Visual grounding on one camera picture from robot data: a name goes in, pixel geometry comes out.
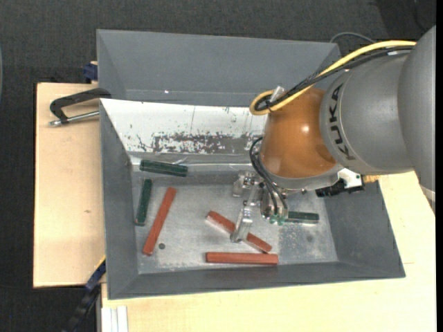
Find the red stick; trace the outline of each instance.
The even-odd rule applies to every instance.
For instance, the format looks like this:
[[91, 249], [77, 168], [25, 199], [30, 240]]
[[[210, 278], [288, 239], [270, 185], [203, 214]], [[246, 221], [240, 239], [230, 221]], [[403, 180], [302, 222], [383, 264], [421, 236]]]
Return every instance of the red stick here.
[[[206, 218], [212, 221], [213, 223], [220, 225], [230, 234], [233, 233], [235, 230], [235, 224], [231, 220], [225, 218], [224, 216], [220, 215], [217, 212], [213, 211], [209, 212]], [[249, 244], [251, 244], [254, 248], [257, 248], [260, 251], [270, 252], [272, 250], [272, 246], [269, 245], [269, 243], [263, 241], [259, 237], [256, 237], [254, 234], [248, 233], [246, 241]]]
[[275, 253], [207, 252], [206, 262], [228, 264], [278, 264]]
[[160, 208], [157, 212], [157, 216], [152, 224], [150, 234], [147, 236], [145, 245], [143, 246], [142, 252], [145, 255], [152, 255], [154, 248], [159, 238], [161, 228], [165, 223], [166, 216], [168, 215], [169, 209], [171, 208], [172, 201], [174, 200], [177, 190], [175, 188], [169, 187], [166, 190], [165, 196], [163, 197], [163, 202], [161, 202]]

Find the black floor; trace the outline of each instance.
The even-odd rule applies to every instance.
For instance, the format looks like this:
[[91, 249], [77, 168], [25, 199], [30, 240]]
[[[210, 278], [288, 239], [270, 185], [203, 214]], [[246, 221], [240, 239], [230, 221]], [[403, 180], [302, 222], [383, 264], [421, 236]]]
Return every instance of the black floor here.
[[[96, 28], [327, 41], [418, 39], [436, 0], [0, 0], [0, 332], [59, 331], [79, 288], [32, 290], [33, 83], [84, 82]], [[342, 49], [359, 41], [343, 41]], [[81, 331], [93, 331], [94, 318]]]

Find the yellow cable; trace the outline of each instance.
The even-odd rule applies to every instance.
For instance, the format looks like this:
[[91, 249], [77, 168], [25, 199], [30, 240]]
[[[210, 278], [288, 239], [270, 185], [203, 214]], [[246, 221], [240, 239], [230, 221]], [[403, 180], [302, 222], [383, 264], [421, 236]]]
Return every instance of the yellow cable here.
[[[325, 70], [323, 70], [318, 76], [327, 73], [331, 70], [334, 70], [335, 68], [338, 68], [344, 64], [346, 64], [347, 62], [350, 62], [351, 60], [353, 60], [355, 57], [358, 57], [359, 55], [362, 55], [364, 53], [376, 50], [376, 49], [382, 49], [382, 48], [392, 48], [392, 47], [398, 47], [398, 46], [414, 46], [415, 42], [414, 41], [381, 41], [378, 43], [374, 43], [374, 44], [370, 44], [369, 46], [364, 46], [363, 48], [357, 49], [356, 51], [346, 55], [345, 57], [339, 59], [338, 61], [336, 61], [335, 63], [333, 63], [331, 66], [329, 66], [328, 68], [326, 68]], [[300, 96], [302, 93], [306, 92], [307, 90], [309, 90], [311, 86], [308, 86], [306, 88], [304, 88], [303, 90], [294, 93], [291, 97], [288, 97], [286, 100], [281, 101], [280, 103], [270, 107], [270, 109], [263, 109], [261, 111], [256, 111], [255, 110], [255, 105], [260, 102], [262, 100], [263, 97], [271, 95], [273, 93], [273, 90], [270, 91], [265, 91], [261, 94], [259, 94], [251, 103], [251, 105], [249, 106], [249, 111], [256, 116], [263, 116], [265, 114], [268, 114], [271, 111], [277, 111], [278, 109], [282, 108], [283, 106], [286, 106], [288, 103], [292, 102], [293, 100], [295, 100], [298, 96]]]

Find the wooden table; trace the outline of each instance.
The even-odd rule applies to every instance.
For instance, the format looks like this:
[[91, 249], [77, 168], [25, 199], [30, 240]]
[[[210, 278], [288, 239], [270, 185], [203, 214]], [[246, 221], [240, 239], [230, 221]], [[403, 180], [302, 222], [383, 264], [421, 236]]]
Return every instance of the wooden table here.
[[[84, 284], [105, 251], [98, 120], [47, 125], [51, 100], [94, 87], [37, 87], [35, 288]], [[101, 303], [127, 306], [131, 332], [435, 331], [435, 215], [414, 173], [380, 184], [406, 278], [124, 300], [103, 284]]]

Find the black cable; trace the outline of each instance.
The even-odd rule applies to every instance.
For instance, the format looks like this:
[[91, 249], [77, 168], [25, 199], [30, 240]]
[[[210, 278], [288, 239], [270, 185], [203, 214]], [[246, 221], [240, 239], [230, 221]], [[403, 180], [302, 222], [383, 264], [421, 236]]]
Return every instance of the black cable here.
[[274, 205], [274, 214], [276, 215], [276, 214], [277, 214], [277, 201], [276, 201], [276, 199], [275, 199], [275, 197], [274, 197], [274, 195], [273, 195], [273, 192], [272, 192], [272, 188], [271, 188], [271, 186], [269, 185], [268, 181], [265, 179], [265, 176], [266, 176], [266, 175], [265, 175], [265, 174], [261, 171], [261, 169], [259, 168], [259, 165], [258, 165], [258, 163], [257, 163], [257, 160], [255, 159], [254, 154], [253, 154], [254, 146], [255, 146], [259, 141], [261, 141], [262, 139], [263, 139], [263, 137], [260, 137], [260, 138], [258, 138], [258, 139], [256, 139], [256, 140], [253, 141], [251, 147], [249, 148], [249, 158], [251, 159], [251, 164], [252, 164], [252, 167], [254, 167], [254, 170], [258, 173], [258, 175], [259, 175], [260, 177], [263, 178], [264, 184], [266, 185], [266, 188], [268, 189], [269, 194], [271, 195], [271, 200], [272, 200], [272, 203], [273, 203], [273, 205]]
[[256, 154], [254, 154], [254, 146], [259, 142], [263, 140], [263, 137], [260, 137], [258, 139], [256, 139], [251, 147], [249, 148], [249, 157], [251, 159], [251, 164], [254, 167], [254, 169], [256, 170], [256, 172], [263, 178], [264, 180], [264, 184], [266, 185], [266, 188], [269, 191], [269, 194], [271, 195], [271, 200], [273, 202], [274, 205], [274, 214], [278, 215], [278, 206], [277, 206], [277, 201], [274, 197], [274, 193], [277, 194], [278, 198], [281, 200], [283, 207], [285, 209], [288, 208], [287, 203], [286, 203], [286, 199], [283, 197], [282, 193], [280, 192], [280, 190], [277, 188], [277, 186], [273, 183], [273, 181], [271, 180], [271, 178], [268, 176], [268, 174], [266, 173], [266, 170], [263, 168], [262, 164], [260, 163], [260, 160], [258, 158], [258, 156], [256, 156]]
[[273, 107], [273, 106], [279, 104], [280, 102], [286, 100], [287, 98], [291, 97], [293, 94], [299, 92], [300, 90], [303, 90], [304, 88], [306, 88], [308, 86], [314, 85], [317, 82], [325, 79], [326, 77], [328, 77], [334, 73], [337, 73], [343, 69], [356, 68], [357, 66], [359, 66], [363, 63], [369, 62], [370, 60], [378, 58], [378, 57], [382, 57], [384, 55], [387, 55], [388, 53], [391, 53], [394, 51], [401, 51], [401, 50], [410, 50], [411, 48], [412, 47], [410, 47], [410, 46], [398, 46], [398, 47], [389, 48], [389, 49], [385, 49], [385, 50], [379, 50], [375, 53], [372, 53], [369, 55], [364, 55], [362, 57], [359, 57], [358, 59], [351, 60], [351, 61], [345, 63], [344, 65], [339, 66], [338, 68], [328, 71], [322, 75], [319, 75], [321, 73], [321, 71], [316, 71], [312, 75], [308, 76], [306, 79], [299, 82], [292, 89], [289, 89], [283, 96], [281, 96], [277, 100], [274, 100], [272, 102], [269, 101], [269, 98], [271, 97], [271, 95], [263, 97], [259, 102], [257, 102], [255, 104], [254, 109], [256, 111], [263, 111], [269, 107]]

